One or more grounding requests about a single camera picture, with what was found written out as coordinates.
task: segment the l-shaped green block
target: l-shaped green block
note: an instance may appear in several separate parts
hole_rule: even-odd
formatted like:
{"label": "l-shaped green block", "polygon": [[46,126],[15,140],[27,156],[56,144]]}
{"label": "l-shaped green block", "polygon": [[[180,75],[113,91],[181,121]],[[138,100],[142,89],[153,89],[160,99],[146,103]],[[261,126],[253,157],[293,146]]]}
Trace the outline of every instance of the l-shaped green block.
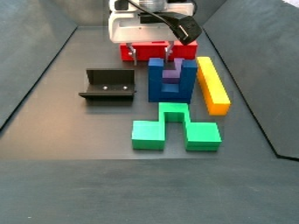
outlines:
{"label": "l-shaped green block", "polygon": [[186,103],[158,103],[158,121],[133,121],[132,145],[136,150],[162,150],[166,122],[182,123],[186,151],[216,151],[220,133],[214,122],[190,122]]}

